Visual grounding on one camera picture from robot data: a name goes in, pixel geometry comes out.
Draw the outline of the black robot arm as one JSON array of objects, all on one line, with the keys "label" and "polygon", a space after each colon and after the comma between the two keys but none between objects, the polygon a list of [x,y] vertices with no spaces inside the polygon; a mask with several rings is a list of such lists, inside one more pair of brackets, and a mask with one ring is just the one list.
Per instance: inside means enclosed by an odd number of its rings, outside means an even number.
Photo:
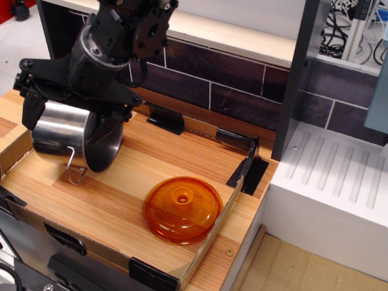
[{"label": "black robot arm", "polygon": [[102,116],[98,129],[110,132],[129,120],[141,98],[137,83],[121,76],[131,61],[141,64],[167,46],[169,19],[178,1],[101,1],[88,16],[72,49],[57,59],[23,59],[14,88],[24,98],[22,123],[33,129],[48,101]]}]

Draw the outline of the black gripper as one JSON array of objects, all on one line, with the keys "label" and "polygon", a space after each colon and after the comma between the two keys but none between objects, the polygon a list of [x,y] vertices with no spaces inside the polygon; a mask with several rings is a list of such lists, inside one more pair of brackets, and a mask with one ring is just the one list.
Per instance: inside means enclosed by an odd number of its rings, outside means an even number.
[{"label": "black gripper", "polygon": [[116,72],[81,61],[72,75],[70,55],[60,59],[25,58],[19,62],[13,88],[24,98],[22,124],[33,130],[47,99],[80,109],[103,113],[104,119],[128,122],[142,98],[116,79]]}]

